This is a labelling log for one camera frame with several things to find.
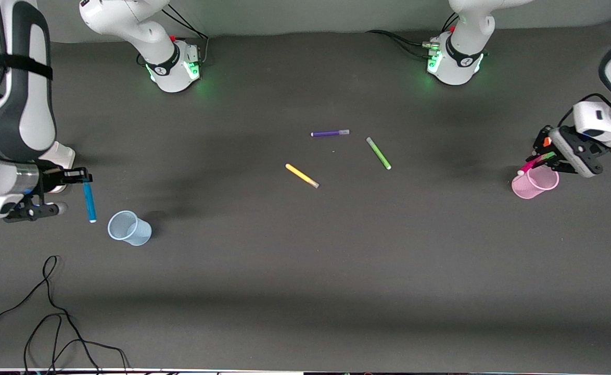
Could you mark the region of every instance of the gray table surface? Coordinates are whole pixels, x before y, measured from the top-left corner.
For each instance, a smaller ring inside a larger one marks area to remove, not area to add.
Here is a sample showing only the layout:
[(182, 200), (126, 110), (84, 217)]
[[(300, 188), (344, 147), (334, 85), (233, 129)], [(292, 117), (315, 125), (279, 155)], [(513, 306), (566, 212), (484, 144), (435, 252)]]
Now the gray table surface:
[[(134, 367), (611, 373), (611, 156), (531, 201), (509, 183), (542, 126), (608, 93), (610, 46), (611, 23), (498, 31), (453, 88), (380, 35), (226, 36), (171, 95), (127, 43), (54, 45), (58, 139), (94, 174), (99, 223), (81, 187), (60, 218), (0, 221), (0, 311), (58, 254), (56, 301)], [(122, 209), (148, 244), (108, 237)], [(0, 322), (0, 367), (22, 366), (45, 293)]]

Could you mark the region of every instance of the gray wall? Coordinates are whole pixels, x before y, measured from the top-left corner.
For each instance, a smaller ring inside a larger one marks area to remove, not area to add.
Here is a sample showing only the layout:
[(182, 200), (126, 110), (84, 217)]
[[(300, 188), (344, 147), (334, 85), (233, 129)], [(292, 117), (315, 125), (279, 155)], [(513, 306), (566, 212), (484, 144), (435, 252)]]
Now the gray wall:
[[(173, 0), (172, 5), (201, 31), (217, 35), (272, 35), (303, 31), (354, 32), (368, 29), (434, 30), (451, 13), (446, 0)], [(37, 0), (52, 40), (66, 43), (113, 40), (89, 30), (78, 0)], [(498, 10), (499, 28), (588, 26), (611, 20), (611, 0), (536, 0)], [(186, 29), (157, 14), (177, 36)]]

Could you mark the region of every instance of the yellow marker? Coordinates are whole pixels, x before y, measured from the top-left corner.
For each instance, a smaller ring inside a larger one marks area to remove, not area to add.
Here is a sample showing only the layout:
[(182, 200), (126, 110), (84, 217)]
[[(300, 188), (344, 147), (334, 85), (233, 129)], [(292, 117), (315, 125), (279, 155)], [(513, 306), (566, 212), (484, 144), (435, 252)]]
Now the yellow marker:
[(313, 188), (317, 189), (320, 187), (319, 183), (315, 182), (315, 180), (313, 180), (312, 178), (306, 176), (305, 174), (303, 174), (303, 172), (299, 171), (298, 169), (294, 168), (294, 166), (292, 166), (291, 164), (285, 164), (285, 168), (289, 169), (289, 171), (291, 171), (291, 173), (294, 173), (295, 175), (299, 176), (301, 178), (301, 180), (309, 183), (310, 185), (313, 186)]

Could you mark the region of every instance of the green status light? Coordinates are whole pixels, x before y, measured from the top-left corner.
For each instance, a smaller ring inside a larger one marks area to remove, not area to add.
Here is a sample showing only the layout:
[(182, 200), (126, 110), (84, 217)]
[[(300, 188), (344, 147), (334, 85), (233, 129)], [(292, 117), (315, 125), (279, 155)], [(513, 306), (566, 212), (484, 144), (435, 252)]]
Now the green status light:
[(195, 62), (186, 62), (183, 61), (183, 66), (186, 68), (187, 74), (191, 79), (199, 78), (199, 64)]
[(436, 73), (437, 68), (439, 68), (439, 64), (442, 62), (442, 52), (438, 51), (434, 56), (430, 58), (428, 62), (428, 71), (431, 73)]
[(481, 60), (483, 60), (483, 53), (481, 53), (481, 57), (479, 57), (479, 62), (477, 62), (477, 67), (474, 68), (474, 72), (477, 73), (479, 68), (481, 67)]
[(148, 74), (150, 74), (150, 80), (155, 82), (155, 77), (153, 77), (153, 72), (150, 71), (150, 68), (148, 67), (148, 64), (146, 64), (146, 70), (148, 70)]

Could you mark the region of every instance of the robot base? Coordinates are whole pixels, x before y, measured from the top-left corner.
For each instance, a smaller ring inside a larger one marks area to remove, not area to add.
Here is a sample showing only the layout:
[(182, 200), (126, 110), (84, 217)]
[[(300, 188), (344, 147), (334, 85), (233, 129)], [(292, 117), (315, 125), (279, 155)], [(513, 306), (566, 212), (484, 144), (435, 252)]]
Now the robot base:
[(184, 41), (175, 41), (180, 50), (179, 62), (172, 67), (166, 76), (159, 76), (146, 66), (150, 78), (157, 83), (163, 92), (177, 93), (185, 90), (192, 82), (199, 79), (199, 51), (196, 45), (189, 45)]
[[(445, 46), (451, 33), (449, 31), (442, 33), (440, 36), (431, 38), (431, 42), (438, 42), (441, 46)], [(481, 64), (483, 54), (477, 61), (472, 61), (470, 58), (470, 64), (467, 67), (460, 67), (451, 55), (447, 52), (447, 49), (442, 47), (428, 62), (426, 71), (436, 76), (437, 79), (452, 86), (463, 85), (467, 83), (472, 76), (474, 76)]]

